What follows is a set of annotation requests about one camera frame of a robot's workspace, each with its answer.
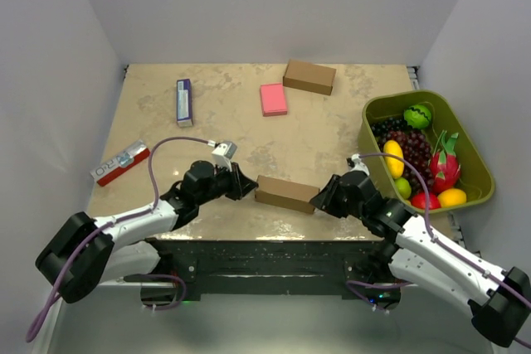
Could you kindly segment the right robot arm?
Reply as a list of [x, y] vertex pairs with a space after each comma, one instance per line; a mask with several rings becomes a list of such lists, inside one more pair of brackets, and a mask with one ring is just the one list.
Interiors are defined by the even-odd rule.
[[484, 338], [509, 347], [530, 315], [530, 278], [472, 254], [432, 229], [426, 218], [395, 198], [384, 197], [362, 171], [331, 177], [310, 200], [337, 218], [353, 216], [383, 247], [369, 264], [371, 275], [415, 284], [458, 307]]

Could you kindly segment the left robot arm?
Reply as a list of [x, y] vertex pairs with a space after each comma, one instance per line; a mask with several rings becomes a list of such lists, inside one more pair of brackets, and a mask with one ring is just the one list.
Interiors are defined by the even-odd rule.
[[196, 161], [155, 203], [114, 216], [75, 213], [37, 256], [36, 267], [66, 302], [75, 303], [104, 281], [114, 253], [187, 225], [210, 201], [238, 201], [257, 187], [235, 162], [226, 168]]

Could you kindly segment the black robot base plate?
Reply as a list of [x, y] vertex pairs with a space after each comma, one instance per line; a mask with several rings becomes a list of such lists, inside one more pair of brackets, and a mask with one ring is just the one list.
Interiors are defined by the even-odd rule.
[[163, 305], [182, 295], [325, 295], [356, 299], [363, 294], [389, 308], [398, 303], [400, 280], [388, 266], [391, 247], [381, 241], [156, 240], [162, 255], [153, 280], [140, 275], [145, 304]]

